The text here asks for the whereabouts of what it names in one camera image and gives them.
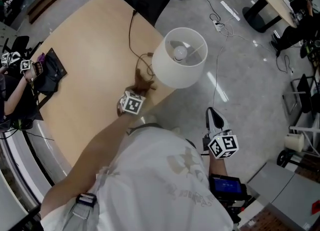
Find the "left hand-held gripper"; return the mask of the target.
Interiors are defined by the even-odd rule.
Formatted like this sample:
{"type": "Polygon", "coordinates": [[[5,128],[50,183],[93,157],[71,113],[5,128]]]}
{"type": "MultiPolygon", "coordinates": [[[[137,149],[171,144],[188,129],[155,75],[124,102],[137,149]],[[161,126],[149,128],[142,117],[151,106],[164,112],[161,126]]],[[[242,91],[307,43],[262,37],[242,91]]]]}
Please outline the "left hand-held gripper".
{"type": "Polygon", "coordinates": [[[145,99],[144,96],[126,90],[117,103],[117,115],[121,116],[125,113],[138,115],[145,99]]]}

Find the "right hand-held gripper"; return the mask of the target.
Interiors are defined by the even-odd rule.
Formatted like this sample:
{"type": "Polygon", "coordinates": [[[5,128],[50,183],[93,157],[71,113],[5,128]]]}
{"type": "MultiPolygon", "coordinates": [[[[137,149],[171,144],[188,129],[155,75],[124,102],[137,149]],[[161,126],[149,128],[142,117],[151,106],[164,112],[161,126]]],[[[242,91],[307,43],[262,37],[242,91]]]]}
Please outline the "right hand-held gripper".
{"type": "Polygon", "coordinates": [[[216,160],[220,160],[230,158],[239,150],[237,136],[229,129],[229,123],[220,111],[208,107],[205,111],[205,124],[209,134],[216,134],[212,137],[206,134],[202,139],[202,156],[212,154],[216,160]]]}

